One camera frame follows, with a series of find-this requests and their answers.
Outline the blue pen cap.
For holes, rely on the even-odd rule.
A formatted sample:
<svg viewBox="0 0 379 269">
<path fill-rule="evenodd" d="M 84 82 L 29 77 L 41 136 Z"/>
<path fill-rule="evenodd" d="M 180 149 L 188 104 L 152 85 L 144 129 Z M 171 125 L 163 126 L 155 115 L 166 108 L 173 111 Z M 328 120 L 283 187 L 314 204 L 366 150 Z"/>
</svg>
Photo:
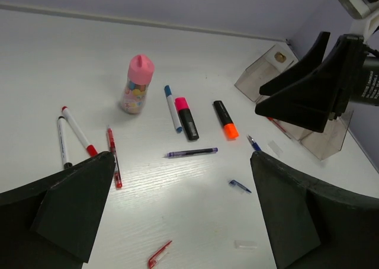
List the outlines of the blue pen cap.
<svg viewBox="0 0 379 269">
<path fill-rule="evenodd" d="M 236 180 L 230 180 L 229 181 L 229 185 L 232 186 L 232 187 L 237 187 L 237 188 L 241 189 L 245 193 L 249 193 L 249 194 L 252 193 L 250 189 L 248 189 L 246 186 L 244 186 L 243 184 L 241 184 L 240 182 L 238 182 Z"/>
</svg>

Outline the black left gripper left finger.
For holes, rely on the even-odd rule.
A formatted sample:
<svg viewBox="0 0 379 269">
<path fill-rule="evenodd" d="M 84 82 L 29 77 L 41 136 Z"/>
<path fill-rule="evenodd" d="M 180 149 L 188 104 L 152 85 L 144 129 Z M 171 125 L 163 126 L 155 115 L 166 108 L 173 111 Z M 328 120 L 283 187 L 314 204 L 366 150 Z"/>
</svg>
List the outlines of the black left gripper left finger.
<svg viewBox="0 0 379 269">
<path fill-rule="evenodd" d="M 88 263 L 115 168 L 101 152 L 1 193 L 1 268 L 82 268 Z"/>
</svg>

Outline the pink cap sticker bottle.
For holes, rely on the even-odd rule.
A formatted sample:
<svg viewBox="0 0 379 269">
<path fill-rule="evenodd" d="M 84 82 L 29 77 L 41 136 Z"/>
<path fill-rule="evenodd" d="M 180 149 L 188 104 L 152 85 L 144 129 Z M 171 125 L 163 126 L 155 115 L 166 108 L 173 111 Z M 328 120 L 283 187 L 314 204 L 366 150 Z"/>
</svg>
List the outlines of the pink cap sticker bottle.
<svg viewBox="0 0 379 269">
<path fill-rule="evenodd" d="M 125 112 L 139 114 L 142 111 L 154 71 L 155 65 L 146 55 L 139 54 L 132 58 L 120 103 Z"/>
</svg>

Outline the orange cap black highlighter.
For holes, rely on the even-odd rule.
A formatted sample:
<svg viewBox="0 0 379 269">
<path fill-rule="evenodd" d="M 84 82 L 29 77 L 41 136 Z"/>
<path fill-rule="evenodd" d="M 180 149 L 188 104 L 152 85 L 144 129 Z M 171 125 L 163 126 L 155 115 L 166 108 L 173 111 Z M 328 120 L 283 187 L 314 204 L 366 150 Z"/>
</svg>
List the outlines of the orange cap black highlighter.
<svg viewBox="0 0 379 269">
<path fill-rule="evenodd" d="M 237 139 L 239 137 L 239 132 L 223 102 L 216 100 L 213 102 L 213 106 L 226 137 L 229 140 Z"/>
</svg>

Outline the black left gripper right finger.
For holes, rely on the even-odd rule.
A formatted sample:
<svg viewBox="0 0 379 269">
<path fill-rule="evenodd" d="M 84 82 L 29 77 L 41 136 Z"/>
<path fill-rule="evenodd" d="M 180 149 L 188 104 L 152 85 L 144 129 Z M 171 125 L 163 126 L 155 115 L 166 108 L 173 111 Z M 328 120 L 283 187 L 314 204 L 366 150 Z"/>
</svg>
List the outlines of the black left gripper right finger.
<svg viewBox="0 0 379 269">
<path fill-rule="evenodd" d="M 378 268 L 378 199 L 263 151 L 250 164 L 277 268 Z"/>
</svg>

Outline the red cap white marker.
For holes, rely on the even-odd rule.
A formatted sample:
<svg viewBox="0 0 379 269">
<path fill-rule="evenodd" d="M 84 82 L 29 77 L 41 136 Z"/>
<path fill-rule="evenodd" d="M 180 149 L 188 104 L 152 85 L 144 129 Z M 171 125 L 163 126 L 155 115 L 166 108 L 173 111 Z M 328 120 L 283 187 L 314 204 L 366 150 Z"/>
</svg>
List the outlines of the red cap white marker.
<svg viewBox="0 0 379 269">
<path fill-rule="evenodd" d="M 93 144 L 89 142 L 87 137 L 85 136 L 84 132 L 80 128 L 79 124 L 76 122 L 75 118 L 73 117 L 72 113 L 70 112 L 70 109 L 68 109 L 67 106 L 62 107 L 62 114 L 66 121 L 69 123 L 70 127 L 72 128 L 74 134 L 80 141 L 81 145 L 85 148 L 87 153 L 93 157 L 98 155 L 98 152 Z"/>
</svg>

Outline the pink cap black highlighter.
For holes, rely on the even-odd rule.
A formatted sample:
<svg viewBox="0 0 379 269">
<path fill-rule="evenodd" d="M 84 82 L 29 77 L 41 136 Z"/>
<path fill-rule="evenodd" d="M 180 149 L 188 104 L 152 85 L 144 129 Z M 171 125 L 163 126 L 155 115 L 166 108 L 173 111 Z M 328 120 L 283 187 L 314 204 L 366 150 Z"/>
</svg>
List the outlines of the pink cap black highlighter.
<svg viewBox="0 0 379 269">
<path fill-rule="evenodd" d="M 175 107 L 178 112 L 187 139 L 189 141 L 198 140 L 199 134 L 186 99 L 184 97 L 176 98 Z"/>
</svg>

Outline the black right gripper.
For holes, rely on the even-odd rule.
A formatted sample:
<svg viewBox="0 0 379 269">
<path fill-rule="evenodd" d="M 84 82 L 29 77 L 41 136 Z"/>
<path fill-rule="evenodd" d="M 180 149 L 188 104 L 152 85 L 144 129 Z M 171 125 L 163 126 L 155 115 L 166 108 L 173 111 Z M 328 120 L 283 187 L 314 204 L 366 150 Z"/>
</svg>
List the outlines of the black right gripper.
<svg viewBox="0 0 379 269">
<path fill-rule="evenodd" d="M 325 55 L 330 32 L 322 31 L 307 54 L 259 89 L 266 99 L 255 113 L 314 132 L 345 113 L 349 102 L 378 105 L 378 50 L 359 35 L 341 35 Z"/>
</svg>

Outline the black cap white marker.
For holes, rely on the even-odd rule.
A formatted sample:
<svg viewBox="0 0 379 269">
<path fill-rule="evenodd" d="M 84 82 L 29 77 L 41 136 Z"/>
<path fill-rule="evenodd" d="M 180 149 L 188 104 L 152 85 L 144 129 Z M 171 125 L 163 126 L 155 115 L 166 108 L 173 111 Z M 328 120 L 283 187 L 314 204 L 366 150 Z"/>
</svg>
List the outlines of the black cap white marker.
<svg viewBox="0 0 379 269">
<path fill-rule="evenodd" d="M 68 146 L 66 143 L 66 136 L 65 136 L 65 118 L 63 116 L 59 116 L 57 119 L 57 128 L 58 128 L 58 135 L 59 135 L 59 145 L 60 145 L 60 153 L 62 158 L 62 164 L 64 169 L 68 169 L 73 166 L 69 159 L 68 155 Z"/>
</svg>

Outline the blue cap white marker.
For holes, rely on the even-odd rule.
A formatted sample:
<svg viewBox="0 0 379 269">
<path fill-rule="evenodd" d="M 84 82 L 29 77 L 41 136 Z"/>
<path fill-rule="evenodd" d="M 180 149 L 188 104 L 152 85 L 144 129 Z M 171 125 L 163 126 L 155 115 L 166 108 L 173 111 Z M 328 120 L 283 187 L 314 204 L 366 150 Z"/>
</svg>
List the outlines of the blue cap white marker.
<svg viewBox="0 0 379 269">
<path fill-rule="evenodd" d="M 177 133 L 181 133 L 182 132 L 182 126 L 181 126 L 179 115 L 177 113 L 176 106 L 175 106 L 175 101 L 174 101 L 174 98 L 172 96 L 172 92 L 171 92 L 169 85 L 166 85 L 164 87 L 164 92 L 165 92 L 165 96 L 166 96 L 166 99 L 168 102 L 168 107 L 169 107 L 169 111 L 170 111 L 170 114 L 172 117 L 172 121 L 174 124 L 175 131 Z"/>
</svg>

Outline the blue ballpoint pen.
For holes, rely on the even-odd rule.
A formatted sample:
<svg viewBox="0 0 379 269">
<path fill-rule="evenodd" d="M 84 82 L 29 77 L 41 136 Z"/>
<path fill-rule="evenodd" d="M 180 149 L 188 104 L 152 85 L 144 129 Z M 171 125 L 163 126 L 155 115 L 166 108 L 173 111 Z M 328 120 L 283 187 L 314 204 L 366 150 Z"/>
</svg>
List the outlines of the blue ballpoint pen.
<svg viewBox="0 0 379 269">
<path fill-rule="evenodd" d="M 248 138 L 249 143 L 253 147 L 254 151 L 261 151 L 261 148 L 258 145 L 258 143 L 250 135 L 247 135 L 247 138 Z"/>
</svg>

